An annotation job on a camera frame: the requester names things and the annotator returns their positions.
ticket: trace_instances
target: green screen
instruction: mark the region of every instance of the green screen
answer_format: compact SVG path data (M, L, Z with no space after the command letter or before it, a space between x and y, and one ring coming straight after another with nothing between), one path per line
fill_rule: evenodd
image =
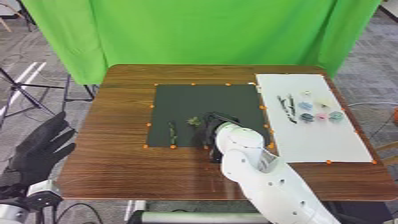
M98 84L116 64L318 65L332 77L380 0L23 3L75 81Z

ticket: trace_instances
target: wall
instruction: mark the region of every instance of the wall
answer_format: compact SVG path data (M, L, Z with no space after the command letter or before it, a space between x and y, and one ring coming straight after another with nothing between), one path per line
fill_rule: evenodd
M382 7L389 10L389 12L398 17L398 0L389 0L382 3Z
M0 3L5 3L16 9L16 11L21 10L16 0L0 0ZM0 5L0 16L12 16L12 15L14 12L9 10L5 6Z

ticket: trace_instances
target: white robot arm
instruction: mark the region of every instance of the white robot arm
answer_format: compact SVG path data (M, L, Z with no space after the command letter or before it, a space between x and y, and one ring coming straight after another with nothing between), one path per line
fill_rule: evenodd
M259 133L226 122L215 130L222 174L272 223L339 223L288 163L263 148Z

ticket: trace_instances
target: dark green mat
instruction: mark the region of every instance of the dark green mat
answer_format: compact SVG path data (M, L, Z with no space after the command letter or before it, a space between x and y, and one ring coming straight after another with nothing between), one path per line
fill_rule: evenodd
M235 116L240 119L242 126L259 132L265 136L265 142L268 142L256 86L160 85L156 87L153 125L148 135L148 145L151 147L171 146L171 121L176 124L178 147L201 146L201 141L194 138L195 129L187 120L203 116L206 112L220 112Z

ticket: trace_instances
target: wooden table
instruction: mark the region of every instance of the wooden table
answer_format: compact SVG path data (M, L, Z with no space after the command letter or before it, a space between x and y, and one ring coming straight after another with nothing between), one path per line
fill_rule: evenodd
M62 174L68 199L236 200L238 184L208 162L208 151L190 148L142 148L151 120L155 83L245 84L256 73L325 74L311 66L117 65L108 69L100 94L76 139ZM396 186L347 107L378 163L291 164L323 201L386 201Z

